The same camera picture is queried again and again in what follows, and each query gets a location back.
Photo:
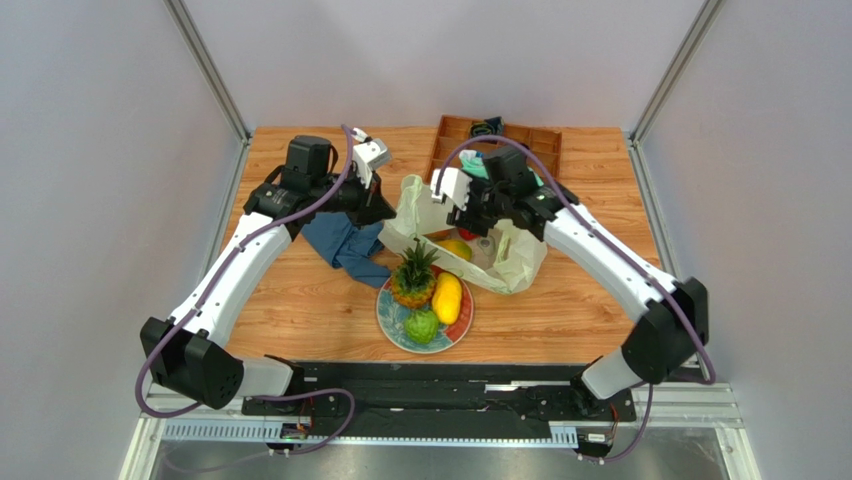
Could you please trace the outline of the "pale yellow plastic bag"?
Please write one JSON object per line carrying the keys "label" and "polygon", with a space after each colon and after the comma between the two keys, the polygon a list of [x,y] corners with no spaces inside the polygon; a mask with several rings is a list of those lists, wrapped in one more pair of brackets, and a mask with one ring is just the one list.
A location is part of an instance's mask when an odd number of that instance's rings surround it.
{"label": "pale yellow plastic bag", "polygon": [[509,220],[498,221],[483,236],[448,225],[450,206],[433,203],[417,175],[403,179],[396,212],[379,233],[388,250],[399,255],[417,246],[434,250],[435,266],[498,294],[529,288],[548,252],[544,243]]}

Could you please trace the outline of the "fake pineapple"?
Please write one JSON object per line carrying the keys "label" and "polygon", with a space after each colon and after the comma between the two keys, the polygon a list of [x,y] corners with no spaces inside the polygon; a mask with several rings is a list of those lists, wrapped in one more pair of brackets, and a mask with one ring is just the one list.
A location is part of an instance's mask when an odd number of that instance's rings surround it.
{"label": "fake pineapple", "polygon": [[402,253],[402,263],[392,272],[390,291],[393,298],[409,309],[419,309],[431,299],[436,288],[436,275],[432,265],[438,250],[416,241]]}

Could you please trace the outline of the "fake yellow mango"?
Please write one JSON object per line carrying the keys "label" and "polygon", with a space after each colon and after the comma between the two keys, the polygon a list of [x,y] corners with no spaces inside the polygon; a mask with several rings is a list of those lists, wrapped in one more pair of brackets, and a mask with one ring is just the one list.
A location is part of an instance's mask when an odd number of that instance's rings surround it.
{"label": "fake yellow mango", "polygon": [[462,282],[455,275],[442,272],[437,276],[436,288],[431,298],[431,310],[440,323],[454,324],[460,315],[463,298]]}

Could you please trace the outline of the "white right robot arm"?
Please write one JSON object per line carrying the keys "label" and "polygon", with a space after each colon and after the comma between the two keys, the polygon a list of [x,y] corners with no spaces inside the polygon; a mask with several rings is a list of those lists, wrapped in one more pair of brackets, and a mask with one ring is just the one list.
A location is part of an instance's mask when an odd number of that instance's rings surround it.
{"label": "white right robot arm", "polygon": [[482,235],[500,220],[565,254],[602,285],[634,327],[621,346],[587,364],[570,381],[574,411],[595,417],[631,387],[658,385],[689,358],[707,357],[709,302],[696,278],[679,280],[628,248],[550,175],[539,178],[523,146],[482,159],[477,177],[444,164],[430,180],[432,198],[450,203],[447,222]]}

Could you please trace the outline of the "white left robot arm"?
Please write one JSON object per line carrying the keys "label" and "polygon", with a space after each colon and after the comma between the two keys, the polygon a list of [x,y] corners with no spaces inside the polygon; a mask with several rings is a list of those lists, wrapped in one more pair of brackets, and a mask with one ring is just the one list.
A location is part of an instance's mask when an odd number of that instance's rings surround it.
{"label": "white left robot arm", "polygon": [[342,213],[356,227],[395,217],[377,173],[391,159],[388,147],[360,129],[344,132],[345,159],[325,138],[294,137],[284,163],[250,193],[234,233],[199,285],[166,319],[145,322],[140,340],[146,360],[136,383],[150,377],[190,402],[160,411],[137,390],[145,414],[173,418],[199,407],[219,410],[236,398],[285,398],[296,376],[293,362],[241,359],[226,346],[260,280],[317,214]]}

